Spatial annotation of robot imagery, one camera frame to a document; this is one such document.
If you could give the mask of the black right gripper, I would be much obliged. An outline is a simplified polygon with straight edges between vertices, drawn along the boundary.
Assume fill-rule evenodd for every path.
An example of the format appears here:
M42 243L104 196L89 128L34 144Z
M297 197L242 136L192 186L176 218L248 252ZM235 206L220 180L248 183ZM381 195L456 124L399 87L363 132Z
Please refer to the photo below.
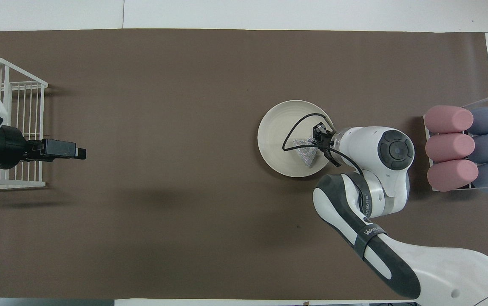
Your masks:
M312 139L311 145L318 148L323 152L326 159L335 159L333 153L339 155L339 151L334 149L333 137L335 132L328 130L324 123L318 123L312 128Z

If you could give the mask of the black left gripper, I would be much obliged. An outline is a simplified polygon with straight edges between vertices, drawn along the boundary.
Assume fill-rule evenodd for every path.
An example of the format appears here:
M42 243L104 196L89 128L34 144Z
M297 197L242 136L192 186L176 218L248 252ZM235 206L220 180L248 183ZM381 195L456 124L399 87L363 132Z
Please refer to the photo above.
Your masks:
M0 128L0 169L11 169L20 162L54 159L86 159L87 150L77 147L74 142L42 139L26 140L20 130L3 125Z

